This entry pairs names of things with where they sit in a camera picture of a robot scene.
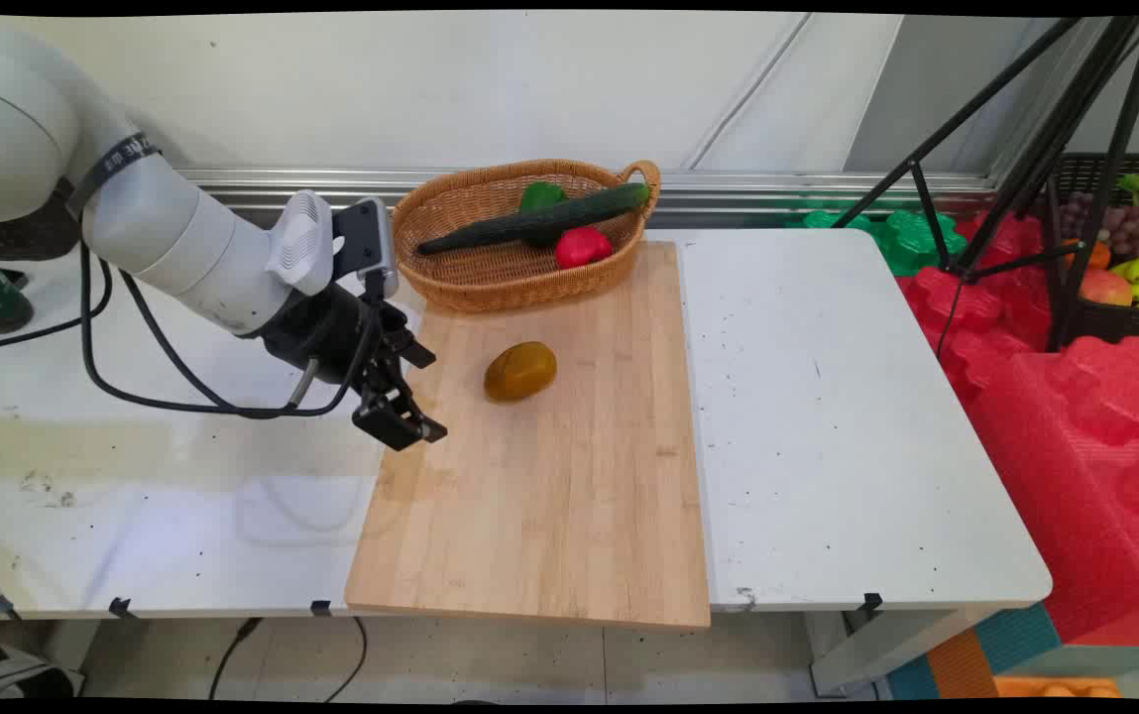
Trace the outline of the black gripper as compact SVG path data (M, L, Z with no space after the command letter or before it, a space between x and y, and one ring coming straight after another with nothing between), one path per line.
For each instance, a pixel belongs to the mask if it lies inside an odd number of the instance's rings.
M357 378L344 381L366 325L376 325L378 337L366 351ZM446 426L424 415L405 383L401 360L428 369L436 354L416 340L405 312L385 299L372 301L331 284L316 297L292 297L260 329L267 352L301 372L294 399L305 397L318 380L357 389L360 402L352 415L357 428L393 451L412 444L436 443Z

